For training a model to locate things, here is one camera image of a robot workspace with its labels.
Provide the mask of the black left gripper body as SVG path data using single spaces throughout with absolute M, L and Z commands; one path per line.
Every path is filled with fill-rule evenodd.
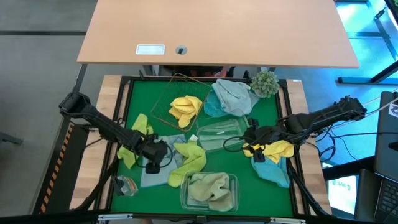
M 140 155 L 148 160 L 160 164 L 168 152 L 168 145 L 163 142 L 146 142 L 142 145 Z

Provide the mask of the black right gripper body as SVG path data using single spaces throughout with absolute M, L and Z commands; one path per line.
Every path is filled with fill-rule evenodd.
M 250 145 L 266 145 L 281 139 L 282 129 L 279 126 L 250 126 L 243 134 L 243 139 Z

